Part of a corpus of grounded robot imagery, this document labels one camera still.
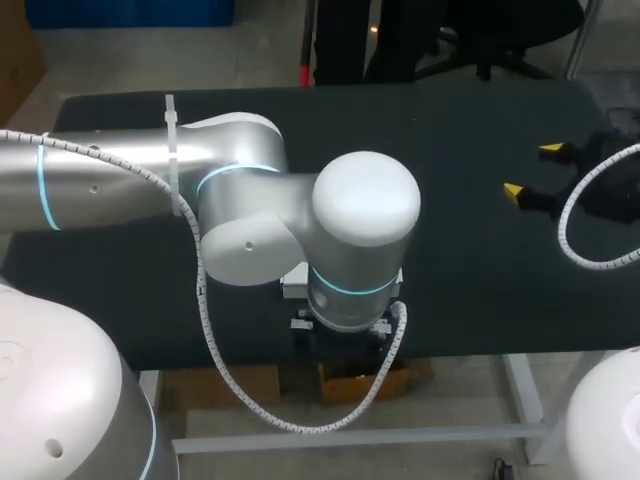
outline black office chair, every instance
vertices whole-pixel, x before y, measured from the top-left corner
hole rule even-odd
[[[416,72],[416,80],[476,66],[482,80],[499,66],[529,78],[550,78],[527,63],[527,49],[544,45],[577,30],[584,21],[578,0],[449,0],[447,26],[455,34],[440,40],[456,47],[446,60]]]

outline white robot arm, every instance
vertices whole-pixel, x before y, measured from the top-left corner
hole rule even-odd
[[[179,129],[176,192],[164,180],[166,132],[67,138],[0,130],[0,140],[11,142],[0,149],[0,204],[12,205],[0,211],[0,231],[121,223],[170,212],[172,197],[195,242],[205,338],[233,392],[265,421],[297,433],[342,428],[368,407],[399,349],[404,305],[392,307],[396,333],[362,403],[338,422],[303,427],[265,411],[229,374],[208,317],[206,276],[255,285],[277,280],[306,259],[317,319],[338,332],[366,331],[388,307],[420,212],[417,183],[404,166],[357,152],[319,175],[288,174],[277,128],[257,115],[232,114]],[[2,287],[0,354],[0,415],[6,417],[0,478],[177,478],[175,454],[152,409],[109,338],[89,319]]]
[[[109,337],[0,284],[0,478],[177,480],[171,442]]]

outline black table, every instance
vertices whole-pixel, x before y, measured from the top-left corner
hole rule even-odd
[[[181,122],[255,112],[282,130],[291,170],[376,150],[415,175],[423,210],[404,263],[410,312],[401,356],[618,349],[640,344],[640,267],[594,273],[559,250],[548,217],[523,213],[504,181],[555,191],[571,170],[541,164],[537,146],[584,142],[606,121],[563,81],[175,92]],[[68,100],[56,131],[163,127],[162,93]],[[604,259],[636,247],[637,227],[578,214],[577,251]],[[131,367],[210,366],[194,296],[195,260],[181,219],[99,230],[22,233],[5,275],[31,294],[93,318]],[[229,363],[293,356],[294,307],[277,282],[211,281],[211,316]]]

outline cardboard box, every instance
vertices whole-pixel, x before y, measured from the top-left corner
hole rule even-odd
[[[259,404],[280,400],[278,367],[229,367],[236,382]],[[244,406],[215,368],[166,371],[162,374],[162,412],[184,414],[189,410],[208,410]]]
[[[0,126],[20,108],[45,71],[24,0],[0,0]]]
[[[320,390],[325,404],[345,404],[362,401],[378,374],[379,365],[319,365]],[[428,358],[394,362],[382,382],[375,400],[402,397],[410,380],[433,378]]]

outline floor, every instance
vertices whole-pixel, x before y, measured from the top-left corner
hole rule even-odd
[[[304,3],[304,0],[238,0],[237,24],[224,29],[37,32],[49,73],[9,127],[48,131],[64,100],[75,95],[293,86],[297,82]],[[378,3],[374,1],[372,24],[377,21]],[[640,56],[632,48],[640,40],[640,3],[637,0],[605,3],[582,71],[640,68]],[[370,45],[374,42],[371,34]],[[560,73],[570,44],[570,38],[561,40],[530,52],[530,58],[539,66]],[[472,71],[455,76],[475,81]],[[577,356],[545,354],[530,358],[543,401],[548,404]],[[401,400],[374,405],[356,427],[480,425],[514,420],[513,405],[496,358],[440,358],[434,360],[434,369],[435,379],[414,384],[410,394]],[[344,408],[323,408],[306,402],[279,406],[274,413],[316,424],[346,412]],[[266,428],[250,412],[241,409],[193,411],[187,424],[189,436],[250,433]],[[521,480],[572,478],[564,455],[545,467],[526,466],[517,441],[192,455],[183,458],[181,465],[183,480],[303,476],[309,480],[488,480],[497,456],[515,463],[517,478]]]

